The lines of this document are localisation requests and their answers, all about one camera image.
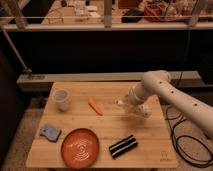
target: floor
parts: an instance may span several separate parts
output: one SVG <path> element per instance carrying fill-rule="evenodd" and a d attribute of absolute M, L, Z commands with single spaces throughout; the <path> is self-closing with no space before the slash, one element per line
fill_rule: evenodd
<path fill-rule="evenodd" d="M 162 105 L 163 112 L 167 109 L 168 105 Z M 25 162 L 27 159 L 27 155 L 33 141 L 33 137 L 35 135 L 35 130 L 37 125 L 39 124 L 39 120 L 41 118 L 43 112 L 43 108 L 40 108 L 40 104 L 36 98 L 31 100 L 29 107 L 27 108 L 26 112 L 23 115 L 23 118 L 20 122 L 20 125 L 17 129 L 16 135 L 14 140 L 11 144 L 11 148 L 8 152 L 8 155 L 5 159 L 3 167 L 1 168 L 2 171 L 47 171 L 48 169 L 33 169 L 33 168 L 26 168 Z M 179 115 L 179 111 L 172 108 L 169 110 L 169 117 L 175 117 Z M 208 145 L 210 149 L 213 150 L 213 142 L 208 140 L 203 133 L 191 122 L 187 121 L 186 123 L 182 124 L 180 128 L 177 129 L 177 135 L 192 135 L 199 138 L 205 144 Z M 206 151 L 201 148 L 198 143 L 192 142 L 191 140 L 183 140 L 181 144 L 184 145 L 184 149 L 188 151 L 189 154 L 197 157 L 199 159 L 208 159 L 209 155 Z M 213 171 L 213 166 L 200 169 L 189 166 L 186 162 L 184 162 L 178 155 L 178 162 L 179 166 L 176 169 L 158 169 L 159 171 Z"/>

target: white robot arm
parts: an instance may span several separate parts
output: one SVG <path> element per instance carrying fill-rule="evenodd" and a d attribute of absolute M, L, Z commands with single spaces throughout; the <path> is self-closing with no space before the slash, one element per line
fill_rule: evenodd
<path fill-rule="evenodd" d="M 153 94 L 179 109 L 208 136 L 213 137 L 213 107 L 173 87 L 166 71 L 149 71 L 142 75 L 141 83 L 129 91 L 128 101 L 133 106 L 143 104 Z"/>

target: orange carrot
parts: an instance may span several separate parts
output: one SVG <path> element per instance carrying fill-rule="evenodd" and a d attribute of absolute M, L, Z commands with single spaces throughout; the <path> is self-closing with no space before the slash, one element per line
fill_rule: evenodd
<path fill-rule="evenodd" d="M 95 101 L 94 99 L 91 99 L 91 98 L 90 98 L 90 99 L 88 100 L 88 104 L 93 108 L 93 110 L 94 110 L 97 114 L 103 116 L 103 113 L 102 113 L 101 109 L 98 107 L 98 105 L 97 105 L 97 103 L 96 103 L 96 101 Z"/>

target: white container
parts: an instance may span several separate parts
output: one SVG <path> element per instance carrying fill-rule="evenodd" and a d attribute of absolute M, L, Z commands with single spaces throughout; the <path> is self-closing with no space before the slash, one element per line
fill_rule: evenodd
<path fill-rule="evenodd" d="M 52 99 L 60 111 L 65 112 L 69 109 L 70 93 L 68 90 L 65 89 L 55 90 L 52 94 Z"/>

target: plate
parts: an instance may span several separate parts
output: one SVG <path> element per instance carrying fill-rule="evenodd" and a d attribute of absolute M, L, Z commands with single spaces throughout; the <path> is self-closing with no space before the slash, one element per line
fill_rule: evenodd
<path fill-rule="evenodd" d="M 91 166 L 99 153 L 99 141 L 94 132 L 86 128 L 70 132 L 61 145 L 61 155 L 68 167 L 82 169 Z"/>

